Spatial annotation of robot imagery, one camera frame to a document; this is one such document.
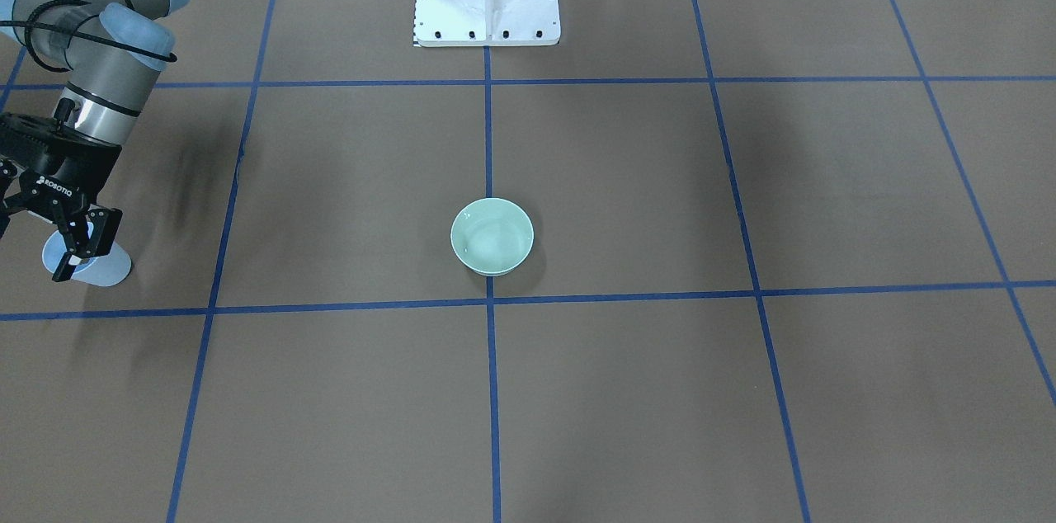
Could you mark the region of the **light green bowl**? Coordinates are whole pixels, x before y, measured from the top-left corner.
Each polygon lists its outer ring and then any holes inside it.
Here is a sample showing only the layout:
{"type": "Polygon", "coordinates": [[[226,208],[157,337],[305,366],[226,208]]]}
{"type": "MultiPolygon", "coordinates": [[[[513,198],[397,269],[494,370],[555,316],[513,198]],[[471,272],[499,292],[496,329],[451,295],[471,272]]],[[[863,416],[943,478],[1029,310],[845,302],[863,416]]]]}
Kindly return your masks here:
{"type": "Polygon", "coordinates": [[[535,226],[511,200],[483,197],[457,212],[451,224],[450,243],[468,270],[480,276],[504,276],[530,255],[535,226]]]}

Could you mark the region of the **light blue cup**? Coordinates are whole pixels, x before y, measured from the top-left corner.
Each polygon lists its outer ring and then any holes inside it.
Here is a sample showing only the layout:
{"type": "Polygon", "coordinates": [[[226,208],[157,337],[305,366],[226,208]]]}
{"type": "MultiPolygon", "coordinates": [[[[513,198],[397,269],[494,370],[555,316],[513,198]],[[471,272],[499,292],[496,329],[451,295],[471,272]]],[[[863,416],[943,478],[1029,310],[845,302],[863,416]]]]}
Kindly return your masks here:
{"type": "MultiPolygon", "coordinates": [[[[48,272],[54,272],[65,253],[60,234],[49,236],[41,250],[41,262],[48,272]]],[[[110,253],[102,257],[84,260],[74,268],[72,280],[97,287],[111,287],[128,278],[132,270],[131,257],[120,244],[114,242],[110,253]]]]}

